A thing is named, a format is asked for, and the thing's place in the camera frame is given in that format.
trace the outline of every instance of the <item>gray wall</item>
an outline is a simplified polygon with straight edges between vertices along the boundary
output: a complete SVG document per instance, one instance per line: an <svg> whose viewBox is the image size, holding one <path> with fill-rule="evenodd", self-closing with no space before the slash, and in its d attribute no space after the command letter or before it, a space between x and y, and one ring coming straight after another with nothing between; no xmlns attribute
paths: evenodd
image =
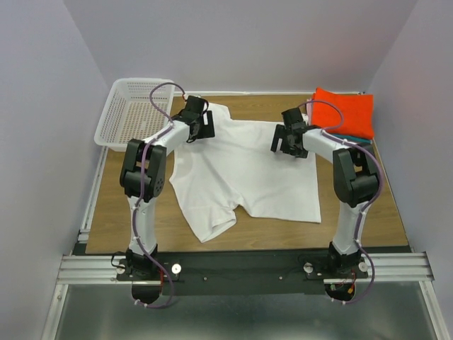
<svg viewBox="0 0 453 340"><path fill-rule="evenodd" d="M2 1L0 44L0 337L39 339L108 89L62 1Z"/></svg>
<svg viewBox="0 0 453 340"><path fill-rule="evenodd" d="M365 90L416 0L64 0L107 82Z"/></svg>
<svg viewBox="0 0 453 340"><path fill-rule="evenodd" d="M420 0L369 88L379 151L411 244L453 332L453 2Z"/></svg>

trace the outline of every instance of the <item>white plastic basket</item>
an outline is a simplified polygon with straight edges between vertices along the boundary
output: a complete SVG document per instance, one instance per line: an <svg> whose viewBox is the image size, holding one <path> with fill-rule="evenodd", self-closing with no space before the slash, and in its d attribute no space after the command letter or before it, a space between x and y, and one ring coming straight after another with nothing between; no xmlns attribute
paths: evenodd
<svg viewBox="0 0 453 340"><path fill-rule="evenodd" d="M171 81L155 78L124 78L113 83L99 120L94 141L114 151L126 151L132 138L144 139L158 132L166 119L149 101L149 92L159 84ZM154 92L156 105L168 114L173 102L174 86L163 86Z"/></svg>

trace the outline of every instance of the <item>wire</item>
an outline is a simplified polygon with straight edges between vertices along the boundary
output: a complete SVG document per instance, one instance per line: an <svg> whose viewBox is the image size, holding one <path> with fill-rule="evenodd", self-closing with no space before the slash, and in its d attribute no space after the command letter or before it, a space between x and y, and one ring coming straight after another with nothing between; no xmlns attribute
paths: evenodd
<svg viewBox="0 0 453 340"><path fill-rule="evenodd" d="M156 105L156 103L154 102L154 100L153 100L154 92L156 92L157 89L160 89L162 86L167 86L167 85L173 85L173 86L177 87L178 89L180 89L183 92L183 96L185 95L185 91L184 91L184 89L181 86L177 85L176 83L172 83L170 81L168 81L166 83L159 84L154 89L152 89L151 92L149 93L149 101L151 102L153 107L158 112L162 113L164 115L164 117L168 119L168 124L167 124L166 127L161 129L157 133L157 136L155 138L152 138L144 146L143 155L142 155L142 165L140 166L140 196L138 197L137 202L135 202L134 210L132 212L132 232L134 233L134 237L137 240L137 244L138 244L139 248L142 250L143 254L148 258L148 260L150 260L153 264L155 264L162 271L162 273L167 276L168 282L170 283L170 296L168 297L167 301L165 301L163 304L160 304L160 305L148 305L148 304L143 303L143 302L141 302L139 300L135 300L135 303L137 305L141 305L141 306L144 306L145 308L152 308L152 309L168 307L170 305L170 302L173 299L173 296L175 295L175 284L174 284L173 280L171 279L169 272L153 256L151 256L151 254L149 254L148 251L144 248L144 245L143 245L143 243L142 243L142 241L140 239L140 236L138 234L138 231L137 231L137 211L138 211L140 203L141 203L141 201L143 200L143 197L144 197L144 179L145 179L145 173L144 173L145 169L144 169L144 167L145 167L145 163L146 163L146 160L147 160L148 149L150 148L150 146L153 143L155 143L157 140L159 140L164 135L169 133L174 127L174 122L171 119L170 115L168 115L167 112L165 112L164 110L159 108Z"/></svg>
<svg viewBox="0 0 453 340"><path fill-rule="evenodd" d="M345 119L344 119L344 116L341 113L340 109L338 109L335 105L333 105L332 103L329 103L327 101L317 101L317 100L306 101L306 102L300 104L297 107L300 108L301 106L306 106L307 104L310 104L310 103L323 103L323 104L329 105L330 107L334 108L338 112L338 114L340 115L340 118L341 118L340 124L338 124L336 126L325 127L325 128L321 129L321 134L324 137L326 137L326 138L328 138L330 140L333 140L334 142L341 143L341 144L346 145L348 147L353 147L353 148L359 150L360 152L363 152L365 155L367 155L373 161L374 165L377 168L377 176L378 176L378 182L379 182L379 186L378 186L377 192L374 194L374 196L371 198L371 200L369 200L365 205L363 205L363 207L360 208L359 215L358 215L357 220L355 222L354 239L353 239L353 241L354 241L355 245L357 246L357 248L368 259L369 264L371 266L372 274L371 274L371 279L370 279L370 282L369 282L367 288L365 289L365 291L361 295L359 295L357 298L355 298L355 299L353 299L351 301L343 301L343 303L345 303L347 305L350 305L350 304L353 304L353 303L356 303L356 302L360 301L362 298L364 298L366 295L368 295L369 291L371 290L372 286L374 285L374 279L376 278L376 268L374 267L373 260L372 260L371 256L363 249L362 244L359 241L359 231L360 231L360 224L362 222L362 217L364 216L366 209L371 204L373 204L373 202L381 195L382 189L384 188L384 172L382 171L381 164L379 164L379 162L377 161L376 157L371 152L369 152L365 148L361 147L360 145L348 142L347 140L342 140L342 139L340 139L338 137L333 136L329 132L327 132L327 130L336 129L336 128L339 128L340 126L343 125Z"/></svg>

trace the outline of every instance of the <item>red-orange towel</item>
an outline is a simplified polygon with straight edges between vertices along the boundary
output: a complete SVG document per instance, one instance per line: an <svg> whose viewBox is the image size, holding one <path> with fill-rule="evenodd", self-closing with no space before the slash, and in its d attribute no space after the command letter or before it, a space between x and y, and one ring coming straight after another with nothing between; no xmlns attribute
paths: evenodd
<svg viewBox="0 0 453 340"><path fill-rule="evenodd" d="M339 108L343 114L343 125L337 129L329 130L329 132L339 135L356 136L367 140L373 139L372 94L345 96L327 92L318 87L313 95L313 99L317 101L327 101ZM311 124L318 125L320 128L329 128L330 126L340 124L340 121L341 118L338 112L332 107L322 103L313 104Z"/></svg>

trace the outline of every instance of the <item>wooden table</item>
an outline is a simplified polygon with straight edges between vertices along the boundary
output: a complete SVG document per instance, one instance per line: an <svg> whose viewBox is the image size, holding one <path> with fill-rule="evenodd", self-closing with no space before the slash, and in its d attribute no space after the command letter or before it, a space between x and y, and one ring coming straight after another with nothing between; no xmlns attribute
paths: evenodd
<svg viewBox="0 0 453 340"><path fill-rule="evenodd" d="M233 119L280 122L281 112L297 106L307 98L308 96L219 96L208 99L228 106ZM182 107L182 100L175 98L172 114L176 114ZM121 152L108 152L86 247L87 254L125 251L129 244L130 211L119 184L123 157ZM316 166L321 224L252 218L239 206L234 211L237 223L204 244L195 237L185 221L173 187L168 182L173 172L173 163L171 154L167 160L166 184L156 206L156 237L160 251L323 248L328 246L335 234L339 202L333 191L332 166L318 156ZM362 243L365 246L408 244L387 182L382 196L368 213Z"/></svg>

